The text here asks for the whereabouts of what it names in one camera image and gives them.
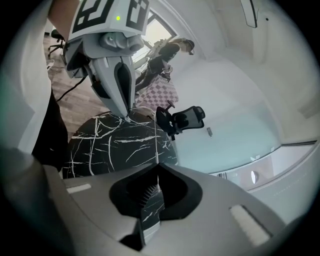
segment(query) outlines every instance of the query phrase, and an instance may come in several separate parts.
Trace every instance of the white fabric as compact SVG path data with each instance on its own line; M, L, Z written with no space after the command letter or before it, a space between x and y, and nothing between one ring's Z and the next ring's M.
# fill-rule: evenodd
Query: white fabric
M26 153L33 151L51 95L43 46L51 3L43 1L29 16L1 67L0 143Z

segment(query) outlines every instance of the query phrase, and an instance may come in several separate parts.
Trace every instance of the checkered cloth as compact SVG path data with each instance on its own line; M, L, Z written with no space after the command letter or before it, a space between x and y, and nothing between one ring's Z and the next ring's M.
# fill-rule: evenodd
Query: checkered cloth
M168 82L167 79L157 75L150 85L135 98L135 105L137 107L148 107L156 111L157 107L167 108L169 106L168 100L172 103L179 101L174 84L172 81Z

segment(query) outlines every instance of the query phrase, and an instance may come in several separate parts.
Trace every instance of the black office chair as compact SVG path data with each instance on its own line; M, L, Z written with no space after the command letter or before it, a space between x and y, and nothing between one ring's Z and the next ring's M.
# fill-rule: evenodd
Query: black office chair
M49 49L48 49L49 51L50 51L51 47L55 47L52 51L49 52L49 54L48 54L49 58L50 58L51 54L54 51L56 51L58 49L63 49L64 48L64 42L65 42L64 37L56 29L52 30L51 37L54 38L54 39L57 39L57 41L56 41L57 43L59 43L59 41L61 41L61 43L60 44L51 45L49 47Z
M200 106L192 106L188 109L174 114L169 113L169 109L175 105L168 100L169 106L164 109L158 106L156 109L156 121L160 128L171 136L174 141L175 135L181 134L183 130L200 129L205 126L203 119L206 117L204 110Z

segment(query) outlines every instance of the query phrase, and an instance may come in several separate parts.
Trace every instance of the black cable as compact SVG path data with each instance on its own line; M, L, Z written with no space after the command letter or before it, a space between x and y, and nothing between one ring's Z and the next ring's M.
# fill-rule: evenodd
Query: black cable
M74 87L72 87L71 89L67 90L64 94L62 94L62 96L56 101L60 101L67 93L71 92L74 88L76 88L78 85L80 85L86 78L83 77L80 82L78 82Z

